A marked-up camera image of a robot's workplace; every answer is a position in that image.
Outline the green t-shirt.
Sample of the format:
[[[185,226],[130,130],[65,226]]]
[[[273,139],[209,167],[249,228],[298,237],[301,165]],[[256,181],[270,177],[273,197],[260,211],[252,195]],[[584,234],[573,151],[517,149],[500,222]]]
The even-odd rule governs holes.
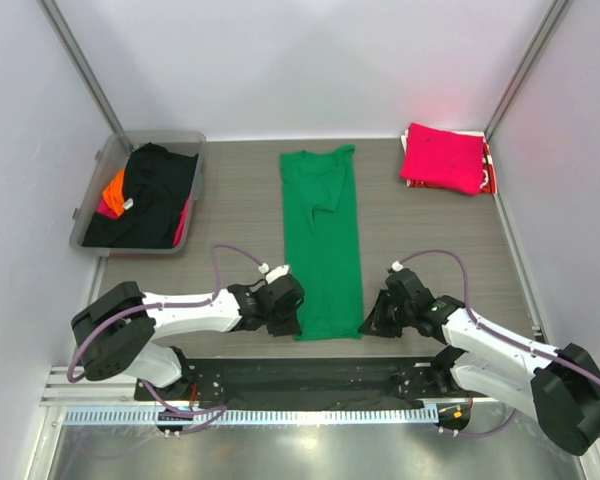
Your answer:
[[[353,145],[280,156],[284,257],[302,285],[299,341],[359,339],[364,320]]]

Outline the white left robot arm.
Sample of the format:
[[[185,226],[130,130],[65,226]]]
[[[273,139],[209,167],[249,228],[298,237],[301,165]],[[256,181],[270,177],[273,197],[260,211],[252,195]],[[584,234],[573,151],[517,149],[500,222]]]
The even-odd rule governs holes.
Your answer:
[[[185,397],[193,375],[178,347],[166,337],[199,332],[231,333],[264,327],[272,336],[301,332],[300,282],[283,266],[253,285],[232,284],[215,292],[158,295],[122,282],[71,320],[76,352],[68,380],[104,381],[120,374],[146,380],[173,399]]]

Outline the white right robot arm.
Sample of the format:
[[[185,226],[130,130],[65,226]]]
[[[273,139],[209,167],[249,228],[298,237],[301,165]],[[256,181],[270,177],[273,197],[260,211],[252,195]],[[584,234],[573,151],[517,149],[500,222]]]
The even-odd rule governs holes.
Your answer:
[[[461,300],[433,296],[409,269],[390,272],[385,284],[360,331],[395,338],[411,327],[443,344],[431,360],[437,392],[494,398],[535,420],[554,444],[574,456],[600,439],[600,369],[585,349],[526,339]]]

